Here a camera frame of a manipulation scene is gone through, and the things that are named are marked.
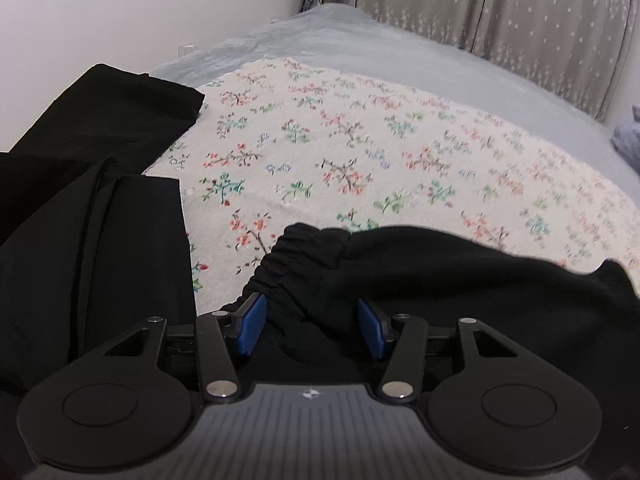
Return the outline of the blue grey cloth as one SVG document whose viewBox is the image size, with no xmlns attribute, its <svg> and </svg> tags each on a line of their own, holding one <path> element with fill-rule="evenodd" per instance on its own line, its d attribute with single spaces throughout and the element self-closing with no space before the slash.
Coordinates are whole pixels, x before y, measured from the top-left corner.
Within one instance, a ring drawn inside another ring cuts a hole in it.
<svg viewBox="0 0 640 480">
<path fill-rule="evenodd" d="M 640 107 L 631 107 L 632 121 L 621 122 L 613 131 L 612 145 L 622 159 L 640 174 Z"/>
</svg>

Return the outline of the floral white bed cover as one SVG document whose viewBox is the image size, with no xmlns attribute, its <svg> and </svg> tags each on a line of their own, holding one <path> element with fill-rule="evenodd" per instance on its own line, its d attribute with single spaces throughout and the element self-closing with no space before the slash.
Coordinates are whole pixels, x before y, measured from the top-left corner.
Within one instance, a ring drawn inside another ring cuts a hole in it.
<svg viewBox="0 0 640 480">
<path fill-rule="evenodd" d="M 150 168 L 180 183 L 195 307 L 230 304 L 290 224 L 408 224 L 589 272 L 639 275 L 639 211 L 558 146 L 436 94 L 292 58 L 209 81 Z"/>
</svg>

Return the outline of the black pants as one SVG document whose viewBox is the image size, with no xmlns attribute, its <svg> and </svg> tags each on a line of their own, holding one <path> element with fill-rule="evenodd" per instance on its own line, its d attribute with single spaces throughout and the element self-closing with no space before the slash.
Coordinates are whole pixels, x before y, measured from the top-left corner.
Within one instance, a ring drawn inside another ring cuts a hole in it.
<svg viewBox="0 0 640 480">
<path fill-rule="evenodd" d="M 98 65 L 1 157 L 1 448 L 24 479 L 634 479 L 639 275 L 427 226 L 287 226 L 196 310 L 202 87 Z M 232 313 L 258 292 L 253 352 Z M 374 358 L 359 300 L 392 321 Z"/>
</svg>

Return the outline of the grey patterned curtain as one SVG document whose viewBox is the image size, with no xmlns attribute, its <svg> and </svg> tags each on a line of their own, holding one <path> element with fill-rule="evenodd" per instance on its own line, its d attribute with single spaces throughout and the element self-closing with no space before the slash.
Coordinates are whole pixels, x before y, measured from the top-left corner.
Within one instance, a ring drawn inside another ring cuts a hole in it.
<svg viewBox="0 0 640 480">
<path fill-rule="evenodd" d="M 603 120 L 639 0 L 356 0 L 376 20 L 465 50 Z"/>
</svg>

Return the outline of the light blue bed sheet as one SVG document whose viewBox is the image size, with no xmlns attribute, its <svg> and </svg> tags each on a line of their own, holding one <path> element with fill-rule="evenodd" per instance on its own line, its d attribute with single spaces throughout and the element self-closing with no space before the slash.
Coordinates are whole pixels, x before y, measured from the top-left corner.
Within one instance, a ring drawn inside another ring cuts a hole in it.
<svg viewBox="0 0 640 480">
<path fill-rule="evenodd" d="M 262 58 L 405 84 L 484 110 L 556 144 L 618 185 L 633 200 L 639 176 L 617 154 L 600 122 L 529 80 L 468 52 L 381 24 L 330 3 L 258 27 L 152 70 L 154 77 L 199 87 Z"/>
</svg>

